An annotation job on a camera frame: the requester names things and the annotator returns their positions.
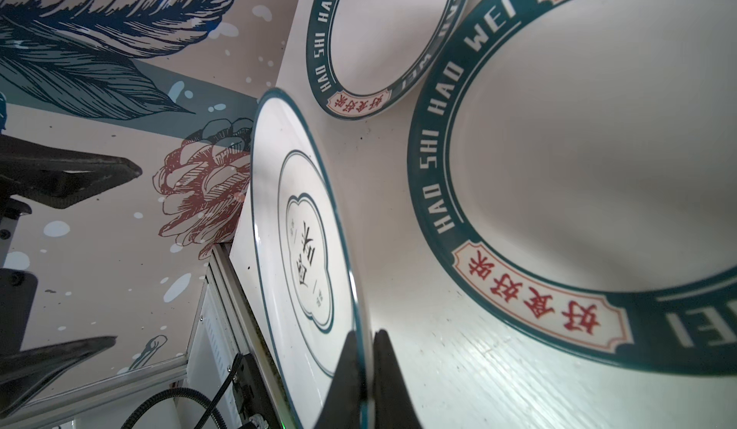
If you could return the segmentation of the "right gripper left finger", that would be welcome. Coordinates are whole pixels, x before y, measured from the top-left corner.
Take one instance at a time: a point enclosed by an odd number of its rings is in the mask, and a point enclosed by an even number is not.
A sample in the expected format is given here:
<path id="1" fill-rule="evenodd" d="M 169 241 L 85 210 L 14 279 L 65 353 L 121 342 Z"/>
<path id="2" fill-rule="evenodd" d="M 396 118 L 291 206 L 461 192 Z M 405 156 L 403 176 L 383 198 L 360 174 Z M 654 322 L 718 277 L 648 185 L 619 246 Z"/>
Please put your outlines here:
<path id="1" fill-rule="evenodd" d="M 345 338 L 336 373 L 328 390 L 315 429 L 358 429 L 361 427 L 363 372 L 358 340 L 351 331 Z"/>

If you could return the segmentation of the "green rim plate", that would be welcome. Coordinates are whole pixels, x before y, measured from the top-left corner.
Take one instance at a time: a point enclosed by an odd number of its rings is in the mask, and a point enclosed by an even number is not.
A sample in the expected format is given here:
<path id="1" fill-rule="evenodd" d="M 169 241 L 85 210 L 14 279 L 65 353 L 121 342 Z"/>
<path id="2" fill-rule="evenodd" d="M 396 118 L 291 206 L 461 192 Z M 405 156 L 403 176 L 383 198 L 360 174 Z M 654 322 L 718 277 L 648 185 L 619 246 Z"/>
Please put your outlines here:
<path id="1" fill-rule="evenodd" d="M 306 33 L 312 94 L 329 116 L 385 112 L 420 81 L 468 0 L 313 0 Z"/>
<path id="2" fill-rule="evenodd" d="M 736 0 L 480 0 L 413 114 L 445 273 L 614 367 L 736 371 Z"/>

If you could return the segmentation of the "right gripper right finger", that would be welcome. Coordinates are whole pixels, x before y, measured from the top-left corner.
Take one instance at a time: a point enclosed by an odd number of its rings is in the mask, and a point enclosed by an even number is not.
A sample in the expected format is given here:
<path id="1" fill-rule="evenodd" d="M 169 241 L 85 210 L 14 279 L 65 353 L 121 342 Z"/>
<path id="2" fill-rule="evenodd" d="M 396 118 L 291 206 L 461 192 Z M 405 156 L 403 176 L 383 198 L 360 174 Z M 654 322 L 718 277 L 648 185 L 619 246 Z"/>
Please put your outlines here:
<path id="1" fill-rule="evenodd" d="M 387 331 L 373 340 L 375 427 L 422 429 Z"/>

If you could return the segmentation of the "white plate black flower outline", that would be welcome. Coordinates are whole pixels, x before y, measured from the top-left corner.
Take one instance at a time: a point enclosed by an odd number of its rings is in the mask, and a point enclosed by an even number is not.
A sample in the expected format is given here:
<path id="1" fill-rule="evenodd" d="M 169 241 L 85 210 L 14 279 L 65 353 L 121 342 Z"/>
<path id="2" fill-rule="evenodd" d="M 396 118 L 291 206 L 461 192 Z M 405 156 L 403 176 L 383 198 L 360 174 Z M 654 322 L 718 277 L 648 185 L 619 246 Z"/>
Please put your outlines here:
<path id="1" fill-rule="evenodd" d="M 251 152 L 251 218 L 274 361 L 296 425 L 312 428 L 349 334 L 370 375 L 367 320 L 324 160 L 297 103 L 261 98 Z"/>

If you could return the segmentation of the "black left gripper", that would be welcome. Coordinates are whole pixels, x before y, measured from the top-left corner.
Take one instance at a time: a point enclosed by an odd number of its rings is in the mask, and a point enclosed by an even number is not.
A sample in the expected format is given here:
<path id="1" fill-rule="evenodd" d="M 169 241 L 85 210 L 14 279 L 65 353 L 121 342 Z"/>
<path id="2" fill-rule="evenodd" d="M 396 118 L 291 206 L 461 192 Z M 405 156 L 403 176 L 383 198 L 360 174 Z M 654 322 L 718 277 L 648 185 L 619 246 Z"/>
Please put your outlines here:
<path id="1" fill-rule="evenodd" d="M 112 348 L 100 336 L 21 351 L 38 279 L 4 268 L 26 199 L 64 210 L 142 175 L 127 158 L 63 150 L 1 137 L 1 417 L 9 417 L 69 369 Z"/>

